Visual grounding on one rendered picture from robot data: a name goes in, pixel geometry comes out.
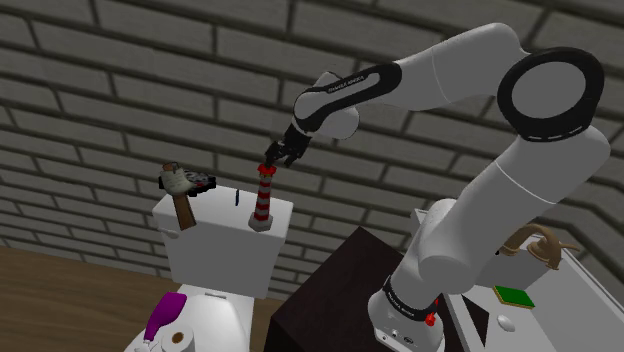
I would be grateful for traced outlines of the purple spray bottle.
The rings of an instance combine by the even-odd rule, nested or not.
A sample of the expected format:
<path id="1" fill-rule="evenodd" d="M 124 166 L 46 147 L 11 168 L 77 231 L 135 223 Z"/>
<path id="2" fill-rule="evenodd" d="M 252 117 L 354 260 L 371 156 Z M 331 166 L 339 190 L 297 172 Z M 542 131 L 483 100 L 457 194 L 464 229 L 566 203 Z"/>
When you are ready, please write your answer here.
<path id="1" fill-rule="evenodd" d="M 149 346 L 159 329 L 175 321 L 181 314 L 188 296 L 183 293 L 167 292 L 152 311 L 143 334 L 143 344 Z"/>

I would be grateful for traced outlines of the brown-handled hammer with beige head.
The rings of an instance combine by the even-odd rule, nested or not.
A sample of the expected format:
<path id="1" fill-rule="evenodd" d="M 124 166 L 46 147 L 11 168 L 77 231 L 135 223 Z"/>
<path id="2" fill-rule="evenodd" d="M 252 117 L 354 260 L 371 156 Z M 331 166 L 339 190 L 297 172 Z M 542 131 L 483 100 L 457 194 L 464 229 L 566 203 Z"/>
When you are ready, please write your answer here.
<path id="1" fill-rule="evenodd" d="M 179 227 L 186 230 L 196 225 L 196 220 L 187 196 L 189 190 L 193 188 L 183 169 L 177 162 L 171 162 L 162 166 L 160 180 L 167 194 L 174 203 Z"/>

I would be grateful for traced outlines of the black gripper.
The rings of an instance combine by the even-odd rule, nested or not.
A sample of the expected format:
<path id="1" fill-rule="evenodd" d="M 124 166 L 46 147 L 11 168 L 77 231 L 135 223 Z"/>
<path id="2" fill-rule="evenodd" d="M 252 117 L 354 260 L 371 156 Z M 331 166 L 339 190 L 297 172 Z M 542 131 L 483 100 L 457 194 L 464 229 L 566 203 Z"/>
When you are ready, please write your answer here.
<path id="1" fill-rule="evenodd" d="M 274 163 L 284 158 L 283 164 L 290 168 L 291 165 L 300 159 L 307 147 L 309 146 L 311 137 L 301 133 L 294 124 L 291 124 L 281 141 L 273 141 L 265 152 L 265 167 L 271 167 Z"/>

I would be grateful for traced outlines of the green sponge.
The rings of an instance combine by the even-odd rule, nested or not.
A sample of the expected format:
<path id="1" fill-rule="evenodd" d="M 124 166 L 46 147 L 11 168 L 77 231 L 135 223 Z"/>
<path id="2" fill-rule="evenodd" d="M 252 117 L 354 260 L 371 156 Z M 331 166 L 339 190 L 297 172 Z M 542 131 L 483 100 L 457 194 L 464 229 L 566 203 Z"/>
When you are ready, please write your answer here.
<path id="1" fill-rule="evenodd" d="M 534 302 L 524 290 L 504 286 L 494 286 L 493 292 L 499 302 L 503 305 L 520 307 L 529 310 L 535 307 Z"/>

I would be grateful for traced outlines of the white sink counter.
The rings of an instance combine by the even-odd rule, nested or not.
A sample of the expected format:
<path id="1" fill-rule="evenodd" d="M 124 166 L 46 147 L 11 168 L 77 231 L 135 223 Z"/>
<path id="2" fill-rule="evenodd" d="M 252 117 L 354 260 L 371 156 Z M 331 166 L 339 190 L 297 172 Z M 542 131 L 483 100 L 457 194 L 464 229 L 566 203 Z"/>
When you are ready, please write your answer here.
<path id="1" fill-rule="evenodd" d="M 450 296 L 459 319 L 465 319 L 464 299 L 489 314 L 485 352 L 624 352 L 624 306 L 563 249 L 558 270 L 549 269 L 526 247 L 541 235 L 529 237 L 515 256 L 497 250 L 520 227 L 530 223 L 518 214 L 490 216 L 477 209 L 455 206 L 444 199 L 429 210 L 410 216 L 418 230 L 431 226 L 429 238 L 448 249 L 459 245 L 469 254 L 476 272 L 474 283 Z M 531 310 L 503 305 L 494 286 L 524 290 L 535 304 Z M 515 324 L 506 332 L 497 323 L 505 315 Z"/>

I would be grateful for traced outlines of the brass faucet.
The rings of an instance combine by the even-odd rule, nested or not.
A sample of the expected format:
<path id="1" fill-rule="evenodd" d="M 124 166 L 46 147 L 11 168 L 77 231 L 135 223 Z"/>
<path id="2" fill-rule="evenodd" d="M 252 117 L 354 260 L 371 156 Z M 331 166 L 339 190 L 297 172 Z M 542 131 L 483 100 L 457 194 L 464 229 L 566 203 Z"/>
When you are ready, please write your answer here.
<path id="1" fill-rule="evenodd" d="M 544 262 L 549 269 L 559 269 L 563 249 L 580 251 L 580 248 L 576 245 L 562 243 L 549 228 L 535 223 L 528 223 L 516 230 L 497 250 L 496 254 L 515 256 L 520 251 L 520 246 L 535 234 L 541 235 L 541 238 L 538 241 L 529 243 L 526 250 L 536 259 Z"/>

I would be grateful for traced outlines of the white toilet paper roll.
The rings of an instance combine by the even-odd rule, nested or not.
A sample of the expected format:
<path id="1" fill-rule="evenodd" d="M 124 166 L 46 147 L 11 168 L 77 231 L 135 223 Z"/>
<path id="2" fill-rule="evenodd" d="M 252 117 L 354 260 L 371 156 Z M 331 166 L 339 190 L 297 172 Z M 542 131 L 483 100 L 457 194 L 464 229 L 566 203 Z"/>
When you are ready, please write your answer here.
<path id="1" fill-rule="evenodd" d="M 162 352 L 196 352 L 193 328 L 179 324 L 166 329 L 161 336 Z"/>

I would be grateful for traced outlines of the red and white lighthouse figure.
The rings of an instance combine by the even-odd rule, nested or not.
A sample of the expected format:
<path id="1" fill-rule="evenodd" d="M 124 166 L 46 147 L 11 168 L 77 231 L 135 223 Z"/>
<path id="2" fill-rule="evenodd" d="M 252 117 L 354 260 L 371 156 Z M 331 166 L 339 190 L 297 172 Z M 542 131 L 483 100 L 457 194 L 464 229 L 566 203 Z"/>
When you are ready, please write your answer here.
<path id="1" fill-rule="evenodd" d="M 277 168 L 260 164 L 257 168 L 259 173 L 259 187 L 254 212 L 250 215 L 248 225 L 256 232 L 268 231 L 273 222 L 270 214 L 271 185 Z"/>

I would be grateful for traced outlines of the dark brown robot stand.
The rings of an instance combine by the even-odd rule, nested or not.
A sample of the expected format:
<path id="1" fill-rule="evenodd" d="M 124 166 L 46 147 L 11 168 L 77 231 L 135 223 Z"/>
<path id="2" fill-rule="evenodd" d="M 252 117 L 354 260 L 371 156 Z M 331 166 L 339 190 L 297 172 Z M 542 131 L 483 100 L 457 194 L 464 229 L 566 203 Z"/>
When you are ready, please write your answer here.
<path id="1" fill-rule="evenodd" d="M 363 228 L 272 315 L 264 352 L 485 352 L 489 314 L 450 299 L 474 283 L 468 251 L 417 231 L 407 253 Z"/>

